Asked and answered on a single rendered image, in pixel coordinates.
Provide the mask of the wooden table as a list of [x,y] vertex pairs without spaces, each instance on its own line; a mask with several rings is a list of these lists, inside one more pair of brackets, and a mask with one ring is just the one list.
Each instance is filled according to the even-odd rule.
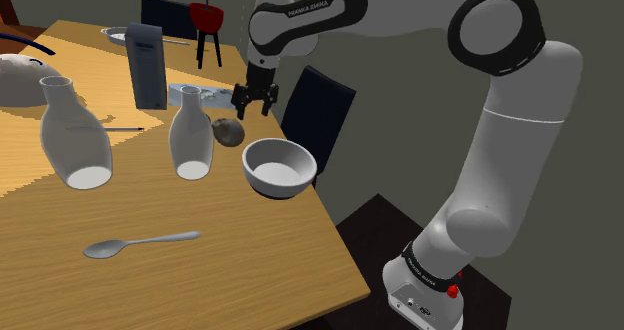
[[[122,47],[97,25],[59,20],[28,54],[72,79],[111,132],[113,175],[74,190],[51,168],[34,109],[0,110],[0,330],[276,330],[365,298],[369,288],[313,189],[258,195],[240,148],[179,178],[174,108],[135,106]],[[106,240],[199,231],[194,240],[82,251]]]

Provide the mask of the red bowl on black stand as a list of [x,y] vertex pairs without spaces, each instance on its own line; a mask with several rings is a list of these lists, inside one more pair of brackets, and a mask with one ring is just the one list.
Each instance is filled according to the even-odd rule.
[[204,45],[207,35],[213,37],[217,64],[221,67],[222,59],[218,33],[224,21],[224,11],[218,7],[201,3],[190,3],[189,11],[193,25],[198,31],[196,55],[198,68],[201,69],[203,66]]

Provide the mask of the grey pen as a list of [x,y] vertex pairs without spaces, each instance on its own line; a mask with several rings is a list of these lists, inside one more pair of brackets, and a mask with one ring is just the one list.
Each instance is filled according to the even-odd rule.
[[72,131],[108,131],[108,132],[140,132],[144,131],[143,127],[84,127],[84,126],[72,126],[67,130]]

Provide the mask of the grey upright box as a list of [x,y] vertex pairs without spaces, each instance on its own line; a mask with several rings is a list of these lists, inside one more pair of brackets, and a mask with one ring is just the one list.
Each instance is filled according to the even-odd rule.
[[168,100],[162,28],[130,23],[125,33],[125,46],[136,108],[166,110]]

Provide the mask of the dark blue chair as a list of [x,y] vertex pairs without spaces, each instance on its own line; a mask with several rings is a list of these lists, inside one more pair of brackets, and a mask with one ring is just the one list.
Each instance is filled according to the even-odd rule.
[[164,36],[189,40],[197,38],[188,4],[170,0],[141,0],[140,22],[161,27]]
[[280,127],[285,137],[306,148],[323,173],[356,91],[306,66],[289,98]]

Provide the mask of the small white vase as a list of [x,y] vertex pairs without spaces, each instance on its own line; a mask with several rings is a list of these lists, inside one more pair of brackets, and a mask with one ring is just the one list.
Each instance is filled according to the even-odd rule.
[[172,120],[168,143],[175,173],[180,178],[199,180],[210,172],[214,132],[201,106],[200,88],[181,88],[181,106]]

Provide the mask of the grey spoon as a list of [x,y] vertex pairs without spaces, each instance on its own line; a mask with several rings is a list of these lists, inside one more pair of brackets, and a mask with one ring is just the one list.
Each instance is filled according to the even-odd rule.
[[106,240],[86,247],[82,253],[91,259],[108,259],[117,255],[125,247],[144,243],[178,242],[194,240],[201,236],[199,231],[189,231],[140,240]]

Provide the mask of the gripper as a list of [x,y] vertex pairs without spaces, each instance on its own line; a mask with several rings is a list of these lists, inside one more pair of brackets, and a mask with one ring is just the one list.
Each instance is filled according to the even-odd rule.
[[267,69],[248,63],[246,85],[237,83],[231,97],[239,120],[244,119],[246,106],[252,100],[263,100],[261,113],[263,116],[269,114],[272,105],[277,102],[279,93],[279,86],[273,84],[275,71],[275,68]]

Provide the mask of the large white vase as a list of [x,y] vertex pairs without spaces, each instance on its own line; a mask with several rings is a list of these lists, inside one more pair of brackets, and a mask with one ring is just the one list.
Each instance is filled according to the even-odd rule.
[[47,101],[40,141],[55,173],[72,189],[106,184],[113,173],[112,153],[100,121],[78,101],[71,79],[47,76],[39,84]]

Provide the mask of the grey dome-shaped object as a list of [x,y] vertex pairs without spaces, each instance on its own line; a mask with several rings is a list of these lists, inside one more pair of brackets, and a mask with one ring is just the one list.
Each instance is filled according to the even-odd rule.
[[47,101],[39,81],[59,76],[50,65],[21,54],[0,55],[0,107],[34,107]]

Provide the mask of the brown round fruit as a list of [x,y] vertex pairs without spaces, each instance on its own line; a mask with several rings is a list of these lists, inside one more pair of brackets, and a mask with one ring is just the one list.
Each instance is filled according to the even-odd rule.
[[212,123],[215,139],[223,146],[236,147],[245,138],[242,124],[231,118],[219,118]]

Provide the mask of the white bowl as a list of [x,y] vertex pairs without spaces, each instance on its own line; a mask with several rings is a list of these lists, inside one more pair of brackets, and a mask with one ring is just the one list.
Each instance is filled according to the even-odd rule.
[[259,194],[289,199],[311,184],[317,174],[317,162],[295,142],[263,138],[243,150],[242,169],[249,185]]

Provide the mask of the grey flat book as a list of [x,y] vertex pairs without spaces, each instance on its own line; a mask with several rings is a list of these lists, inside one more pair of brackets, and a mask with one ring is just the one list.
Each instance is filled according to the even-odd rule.
[[[180,106],[182,102],[182,88],[185,84],[169,83],[168,84],[168,104],[172,106]],[[214,86],[200,86],[197,88],[201,90],[200,100],[203,108],[222,108],[234,110],[235,106],[231,103],[233,94],[232,89],[214,87]]]

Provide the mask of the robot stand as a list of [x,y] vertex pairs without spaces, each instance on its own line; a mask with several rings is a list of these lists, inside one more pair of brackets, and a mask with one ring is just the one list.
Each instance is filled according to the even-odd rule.
[[[337,225],[343,242],[371,293],[291,330],[418,330],[388,304],[382,268],[422,228],[377,194]],[[472,266],[463,268],[462,330],[507,330],[512,298]]]

